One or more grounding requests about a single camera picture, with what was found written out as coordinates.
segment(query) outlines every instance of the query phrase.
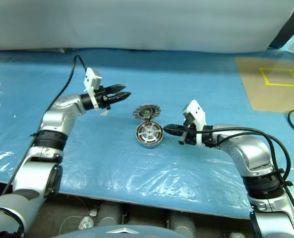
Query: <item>blue plastic sheet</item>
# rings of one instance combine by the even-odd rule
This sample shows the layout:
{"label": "blue plastic sheet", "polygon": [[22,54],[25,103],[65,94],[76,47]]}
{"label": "blue plastic sheet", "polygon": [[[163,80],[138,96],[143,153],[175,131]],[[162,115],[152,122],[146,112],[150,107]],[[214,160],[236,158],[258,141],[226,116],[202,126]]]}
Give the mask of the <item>blue plastic sheet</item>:
{"label": "blue plastic sheet", "polygon": [[[193,99],[206,112],[208,124],[255,127],[278,137],[291,154],[289,179],[294,182],[294,131],[287,115],[251,109],[235,55],[108,49],[0,52],[0,181],[9,180],[30,143],[29,135],[36,132],[45,108],[65,84],[75,54],[101,73],[102,85],[125,84],[132,95],[112,105],[107,116],[91,110],[77,119],[64,150],[61,192],[247,218],[246,191],[227,154],[181,146],[178,137],[168,134],[153,149],[136,141],[140,123],[132,116],[136,107],[157,104],[162,113],[154,121],[162,126],[182,124],[181,110]],[[282,51],[250,56],[294,60]],[[64,94],[83,93],[83,79],[78,66]],[[285,167],[283,154],[278,152],[277,157]]]}

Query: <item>silver robot arm segment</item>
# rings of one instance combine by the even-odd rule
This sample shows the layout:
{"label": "silver robot arm segment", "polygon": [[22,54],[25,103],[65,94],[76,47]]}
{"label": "silver robot arm segment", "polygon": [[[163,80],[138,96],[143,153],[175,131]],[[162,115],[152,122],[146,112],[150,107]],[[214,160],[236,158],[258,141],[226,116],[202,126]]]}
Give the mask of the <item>silver robot arm segment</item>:
{"label": "silver robot arm segment", "polygon": [[238,127],[229,124],[206,125],[205,113],[195,100],[184,108],[183,114],[184,125],[170,124],[165,126],[164,130],[180,136],[180,144],[215,147],[232,158],[243,179],[253,209],[250,218],[256,237],[266,238],[275,234],[294,237],[294,208],[283,189],[279,171],[275,171],[264,142],[252,135],[241,135],[219,144],[222,139],[243,132],[240,130],[191,133],[192,130]]}
{"label": "silver robot arm segment", "polygon": [[110,104],[130,95],[120,92],[125,86],[104,88],[100,80],[97,72],[87,68],[84,84],[88,93],[61,97],[45,112],[34,144],[15,176],[13,193],[0,196],[0,238],[7,234],[21,237],[30,229],[43,202],[58,193],[62,176],[59,164],[76,118],[93,108],[110,109]]}

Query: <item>yellow tape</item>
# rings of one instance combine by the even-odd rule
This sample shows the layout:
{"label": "yellow tape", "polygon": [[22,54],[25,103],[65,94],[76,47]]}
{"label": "yellow tape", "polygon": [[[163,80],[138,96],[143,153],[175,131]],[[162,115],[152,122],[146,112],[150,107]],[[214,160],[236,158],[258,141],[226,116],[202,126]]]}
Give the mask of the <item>yellow tape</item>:
{"label": "yellow tape", "polygon": [[294,68],[263,68],[261,67],[260,69],[264,70],[279,70],[279,71],[294,71]]}
{"label": "yellow tape", "polygon": [[259,68],[262,77],[265,80],[266,85],[268,86],[282,86],[282,87],[294,87],[294,84],[289,84],[289,83],[270,83],[264,70],[280,70],[280,71],[289,71],[292,77],[294,78],[294,69],[289,69],[289,68]]}

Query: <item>gray floor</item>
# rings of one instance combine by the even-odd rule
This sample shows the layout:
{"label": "gray floor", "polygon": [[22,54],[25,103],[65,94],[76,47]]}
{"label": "gray floor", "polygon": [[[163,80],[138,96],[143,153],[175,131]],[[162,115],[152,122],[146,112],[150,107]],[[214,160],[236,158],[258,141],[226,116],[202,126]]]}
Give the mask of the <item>gray floor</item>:
{"label": "gray floor", "polygon": [[[59,234],[62,222],[71,217],[63,224],[61,234],[78,229],[78,225],[84,216],[88,215],[88,209],[98,209],[101,201],[77,198],[74,196],[57,195],[47,200],[27,234],[27,238],[50,238]],[[128,216],[126,223],[131,225],[152,225],[166,227],[166,214],[168,211],[159,208],[125,205]],[[192,214],[195,220],[197,238],[222,238],[229,232],[241,232],[246,238],[252,238],[249,220],[232,219],[218,216]]]}

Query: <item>blue tablecloth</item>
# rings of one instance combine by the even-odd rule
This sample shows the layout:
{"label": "blue tablecloth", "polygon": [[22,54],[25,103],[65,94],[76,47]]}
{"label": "blue tablecloth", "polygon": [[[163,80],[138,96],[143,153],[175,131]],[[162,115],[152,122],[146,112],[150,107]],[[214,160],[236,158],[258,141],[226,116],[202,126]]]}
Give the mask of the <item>blue tablecloth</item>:
{"label": "blue tablecloth", "polygon": [[[247,218],[250,206],[232,160],[205,147],[178,145],[165,134],[154,149],[139,145],[133,110],[158,104],[162,126],[182,124],[181,110],[196,99],[208,124],[233,123],[278,137],[292,157],[294,130],[287,114],[251,109],[235,57],[294,60],[280,50],[245,55],[88,49],[68,54],[0,52],[0,181],[28,147],[29,135],[52,98],[65,84],[71,60],[80,54],[103,76],[102,85],[125,84],[132,95],[112,105],[107,116],[88,111],[78,118],[67,141],[60,191],[92,198]],[[64,95],[83,93],[84,72],[77,66]],[[285,167],[282,152],[278,160]]]}

